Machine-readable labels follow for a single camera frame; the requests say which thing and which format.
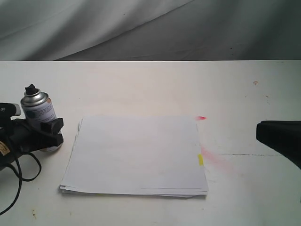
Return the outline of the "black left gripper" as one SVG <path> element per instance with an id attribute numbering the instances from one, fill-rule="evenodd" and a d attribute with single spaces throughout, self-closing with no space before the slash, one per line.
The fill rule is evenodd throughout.
<path id="1" fill-rule="evenodd" d="M 41 122 L 42 131 L 38 132 L 25 119 L 12 120 L 11 127 L 7 128 L 7 156 L 21 156 L 42 149 L 57 149 L 63 144 L 63 126 L 63 118 L 57 118 Z"/>

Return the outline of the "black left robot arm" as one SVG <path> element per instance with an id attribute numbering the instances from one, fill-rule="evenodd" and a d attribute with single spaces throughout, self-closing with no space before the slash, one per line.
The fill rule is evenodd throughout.
<path id="1" fill-rule="evenodd" d="M 25 119 L 11 121 L 12 135 L 7 137 L 4 129 L 0 130 L 0 168 L 12 163 L 25 153 L 37 150 L 58 147 L 63 143 L 60 132 L 64 126 L 63 118 L 57 118 L 51 122 L 43 122 L 41 129 L 32 127 Z"/>

